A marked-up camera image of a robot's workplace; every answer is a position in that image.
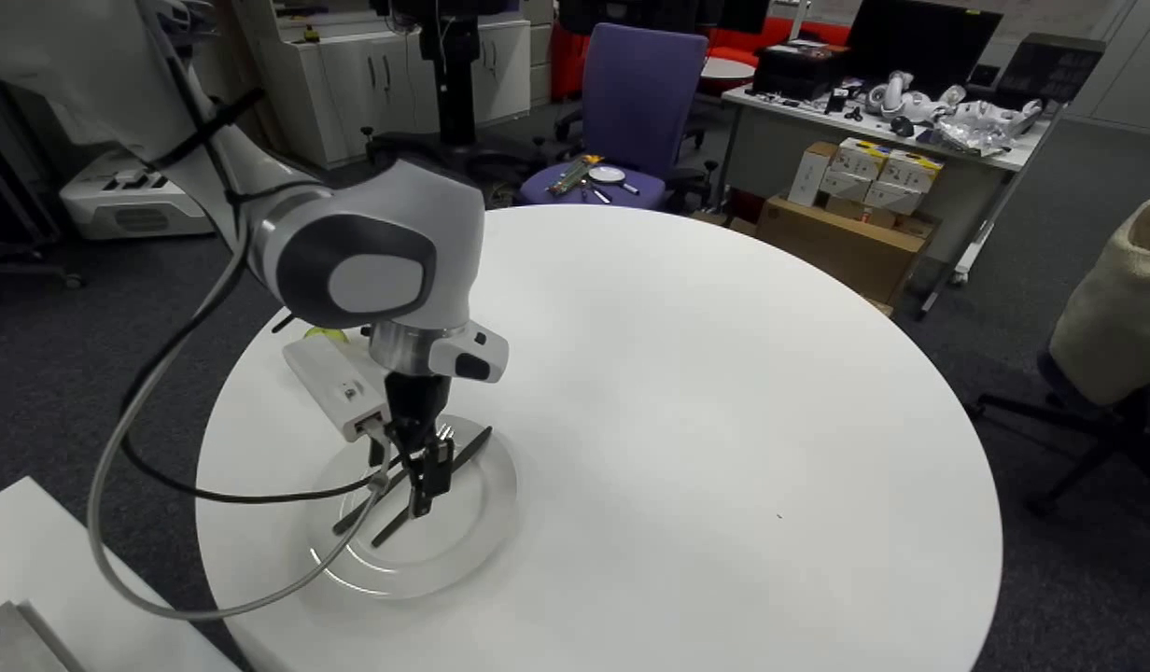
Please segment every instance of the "white tabletop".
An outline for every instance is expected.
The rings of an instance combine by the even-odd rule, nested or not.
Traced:
[[[861,136],[861,137],[873,137],[873,143],[919,151],[919,152],[938,152],[938,156],[948,156],[948,161],[988,165],[988,167],[1000,167],[1000,173],[1023,173],[1029,152],[1043,143],[1043,136],[1023,136],[1000,156],[972,156],[972,152],[953,152],[953,151],[933,146],[933,143],[919,143],[919,136],[916,137],[901,137],[901,136],[890,132],[885,121],[873,121],[873,116],[861,116],[861,121],[847,121],[839,111],[825,116],[825,110],[816,100],[786,106],[775,92],[745,92],[745,85],[729,91],[724,100],[742,106],[742,110],[761,110],[761,111],[774,111],[774,116],[786,116],[786,121],[802,121],[802,125],[816,125],[816,127],[834,127],[834,132],[844,132],[844,136]]]
[[[159,601],[132,567],[127,585]],[[193,628],[127,604],[97,575],[87,528],[36,482],[0,492],[0,604],[25,601],[88,672],[229,672],[234,670]]]
[[[534,204],[484,227],[475,316],[513,339],[453,412],[498,425],[524,523],[469,581],[230,625],[269,670],[956,672],[1000,585],[993,479],[924,355],[825,273],[682,218]],[[344,446],[262,331],[201,486],[313,486]],[[301,567],[297,507],[199,503],[219,601]]]

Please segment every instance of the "wall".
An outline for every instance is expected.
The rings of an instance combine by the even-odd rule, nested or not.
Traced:
[[[980,65],[1005,66],[1025,34],[1068,34],[1105,43],[1132,0],[933,0],[973,12],[1000,12]],[[809,18],[850,21],[861,0],[815,0]],[[769,14],[796,14],[796,0],[774,0]]]

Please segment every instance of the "round white table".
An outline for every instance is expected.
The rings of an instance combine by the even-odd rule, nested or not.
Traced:
[[[1000,585],[973,425],[873,306],[765,243],[682,218],[534,204],[484,224],[475,316],[513,339],[498,425],[517,532],[464,585],[230,619],[262,670],[956,672]],[[199,482],[310,491],[344,450],[262,328]],[[307,512],[199,503],[211,599],[301,570]]]

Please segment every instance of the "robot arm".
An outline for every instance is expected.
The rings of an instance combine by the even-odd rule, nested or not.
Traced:
[[[0,0],[0,84],[33,91],[135,156],[157,161],[193,136],[191,106],[210,116],[191,65],[171,50],[171,28],[185,21],[181,0]],[[388,436],[414,486],[428,482],[433,418],[448,381],[498,381],[506,362],[506,345],[479,328],[465,306],[481,193],[414,165],[328,191],[240,127],[219,127],[210,151],[199,146],[163,173],[230,245],[240,233],[229,191],[262,193],[240,204],[252,273],[301,320],[371,324],[371,355],[388,371]]]

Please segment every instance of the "equipment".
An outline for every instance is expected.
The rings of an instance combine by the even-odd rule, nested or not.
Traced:
[[[761,34],[769,0],[712,0],[710,18],[715,30]]]
[[[699,0],[565,0],[559,28],[592,34],[596,21],[648,28],[648,30],[699,30]]]
[[[758,56],[755,92],[820,96],[839,84],[837,56],[825,50],[769,46]]]
[[[201,204],[122,151],[88,161],[61,203],[87,238],[210,234]]]
[[[191,51],[206,28],[201,0],[0,0],[0,80],[48,96],[163,173],[230,245],[230,264],[206,304],[132,385],[87,507],[88,549],[107,581],[138,609],[176,619],[240,615],[313,581],[351,542],[371,542],[364,523],[388,492],[391,466],[409,482],[409,517],[424,517],[453,476],[453,436],[438,425],[448,381],[498,381],[506,362],[506,345],[475,324],[465,304],[481,245],[481,193],[417,165],[391,165],[346,191],[280,165],[230,127],[241,106],[211,110],[201,92]],[[317,553],[317,567],[297,581],[218,614],[171,614],[132,594],[113,570],[101,544],[101,498],[140,405],[241,264],[293,316],[371,331],[364,355],[384,371],[388,399],[362,423],[371,498],[354,528]]]
[[[916,85],[938,96],[953,84],[968,84],[997,21],[993,12],[861,0],[847,43],[847,76],[885,84],[893,72],[912,72]]]
[[[1025,34],[1008,72],[997,80],[997,106],[1059,100],[1068,106],[1094,76],[1105,46],[1059,34]]]

